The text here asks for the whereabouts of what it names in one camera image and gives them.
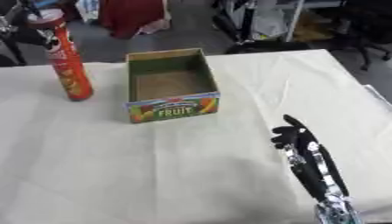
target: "red cloth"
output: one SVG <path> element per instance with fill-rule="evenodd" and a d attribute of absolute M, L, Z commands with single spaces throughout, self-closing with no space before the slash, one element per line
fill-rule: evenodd
<path fill-rule="evenodd" d="M 162 0 L 101 0 L 101 24 L 116 38 L 131 38 L 140 27 L 164 16 Z"/>

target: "robotic arm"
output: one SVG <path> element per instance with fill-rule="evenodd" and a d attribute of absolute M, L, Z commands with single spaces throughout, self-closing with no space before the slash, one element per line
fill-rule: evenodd
<path fill-rule="evenodd" d="M 290 126 L 273 129 L 278 136 L 271 141 L 285 151 L 291 171 L 318 202 L 315 213 L 319 223 L 361 224 L 329 152 L 300 121 L 289 115 L 283 119 Z"/>

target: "fruit box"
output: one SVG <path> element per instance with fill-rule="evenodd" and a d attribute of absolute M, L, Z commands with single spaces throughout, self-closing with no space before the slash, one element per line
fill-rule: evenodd
<path fill-rule="evenodd" d="M 127 63 L 133 123 L 217 112 L 221 95 L 201 49 L 132 53 Z"/>

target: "chip can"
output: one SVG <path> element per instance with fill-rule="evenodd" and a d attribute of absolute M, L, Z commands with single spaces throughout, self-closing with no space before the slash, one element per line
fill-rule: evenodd
<path fill-rule="evenodd" d="M 93 94 L 86 71 L 60 9 L 41 10 L 42 17 L 29 15 L 29 25 L 45 38 L 47 58 L 70 100 L 83 101 Z"/>

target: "white tablecloth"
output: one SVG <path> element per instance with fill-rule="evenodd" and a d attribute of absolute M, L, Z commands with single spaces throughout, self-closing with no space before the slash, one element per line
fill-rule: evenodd
<path fill-rule="evenodd" d="M 270 142 L 290 114 L 329 149 L 369 221 L 392 220 L 392 116 L 325 51 L 212 56 L 214 115 L 130 124 L 124 64 L 86 64 L 70 102 L 49 66 L 0 69 L 0 223 L 290 223 L 314 200 Z"/>

